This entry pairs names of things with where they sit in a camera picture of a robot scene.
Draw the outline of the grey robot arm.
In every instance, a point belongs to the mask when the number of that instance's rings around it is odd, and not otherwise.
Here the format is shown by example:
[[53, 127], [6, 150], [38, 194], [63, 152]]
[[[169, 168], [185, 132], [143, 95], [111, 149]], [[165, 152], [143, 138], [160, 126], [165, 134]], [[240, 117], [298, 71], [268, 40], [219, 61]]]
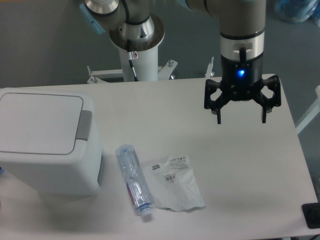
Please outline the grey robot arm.
[[[219, 18], [220, 81], [207, 79], [204, 108], [218, 118], [230, 101], [253, 100], [261, 105], [261, 120], [281, 105], [277, 75], [263, 78], [266, 2], [264, 0], [182, 0], [191, 11]], [[108, 32], [122, 54], [126, 82], [156, 81], [158, 59], [142, 54], [156, 48], [165, 36], [162, 21], [150, 11], [148, 0], [84, 0], [80, 11], [96, 30]]]

